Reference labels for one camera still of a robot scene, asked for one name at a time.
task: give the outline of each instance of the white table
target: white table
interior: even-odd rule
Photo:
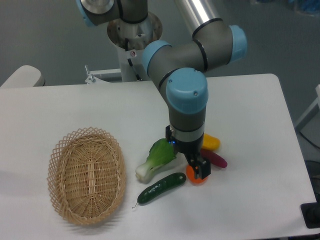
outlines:
[[[221,140],[226,169],[212,166],[201,186],[186,182],[137,206],[135,178],[153,142],[165,136],[168,109],[152,82],[0,89],[0,238],[68,240],[244,240],[319,233],[300,204],[315,202],[279,80],[272,74],[208,78],[206,133]],[[110,132],[122,147],[123,204],[96,226],[62,220],[47,175],[55,144],[78,128]],[[180,155],[151,183],[184,171]]]

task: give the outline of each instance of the black cable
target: black cable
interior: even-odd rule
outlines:
[[[316,149],[320,150],[320,146],[318,146],[318,145],[314,144],[312,141],[310,141],[301,131],[299,133],[300,133],[301,137],[303,137],[308,143],[310,143]]]

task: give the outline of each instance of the green cucumber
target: green cucumber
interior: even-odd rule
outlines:
[[[146,204],[160,194],[183,185],[186,179],[186,175],[182,172],[170,174],[143,190],[138,196],[137,202]]]

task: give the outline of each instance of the gray floor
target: gray floor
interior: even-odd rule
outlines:
[[[279,77],[293,121],[316,98],[320,84],[320,18],[295,13],[285,0],[251,5],[249,0],[215,0],[228,25],[246,32],[246,59],[211,70],[208,77],[272,73]],[[163,25],[163,39],[172,45],[191,36],[172,0],[148,1]],[[0,1],[0,85],[20,66],[38,68],[46,85],[83,84],[84,65],[91,70],[118,68],[107,25],[88,28],[74,0]],[[320,115],[303,133],[320,145]],[[306,160],[320,152],[298,137]]]

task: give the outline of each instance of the yellow pepper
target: yellow pepper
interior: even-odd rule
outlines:
[[[220,140],[214,136],[210,136],[209,134],[204,134],[203,136],[203,144],[202,149],[215,151],[220,147]]]

